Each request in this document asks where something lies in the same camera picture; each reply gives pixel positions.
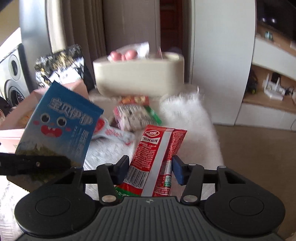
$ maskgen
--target silver screw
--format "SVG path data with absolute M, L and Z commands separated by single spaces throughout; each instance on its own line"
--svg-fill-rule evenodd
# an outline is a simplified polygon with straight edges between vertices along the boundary
M 102 197 L 103 202 L 114 202 L 116 201 L 116 197 L 113 195 L 105 195 Z
M 183 200 L 185 202 L 196 202 L 198 200 L 198 197 L 194 195 L 186 195 L 183 197 Z

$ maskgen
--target barcode number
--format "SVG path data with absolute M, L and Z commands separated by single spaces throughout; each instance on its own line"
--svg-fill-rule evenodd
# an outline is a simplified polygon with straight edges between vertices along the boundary
M 133 166 L 130 166 L 124 182 L 136 188 L 143 189 L 148 174 L 149 172 L 144 172 Z

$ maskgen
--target white container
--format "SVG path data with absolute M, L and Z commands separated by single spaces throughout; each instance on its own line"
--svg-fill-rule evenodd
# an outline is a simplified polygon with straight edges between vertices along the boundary
M 104 96 L 178 94 L 184 85 L 184 57 L 163 53 L 163 59 L 93 62 L 96 86 Z

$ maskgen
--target ribbed gray panel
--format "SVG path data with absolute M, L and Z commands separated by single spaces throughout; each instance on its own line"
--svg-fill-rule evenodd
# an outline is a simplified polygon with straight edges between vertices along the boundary
M 50 241 L 27 234 L 19 241 Z M 212 227 L 196 207 L 167 198 L 125 198 L 114 207 L 104 207 L 85 229 L 54 241 L 281 241 L 276 234 L 259 238 L 238 238 Z

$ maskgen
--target tv screen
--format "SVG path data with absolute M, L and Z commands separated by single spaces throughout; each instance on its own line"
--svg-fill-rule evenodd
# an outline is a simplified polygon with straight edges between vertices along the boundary
M 296 0 L 257 0 L 257 21 L 296 41 Z

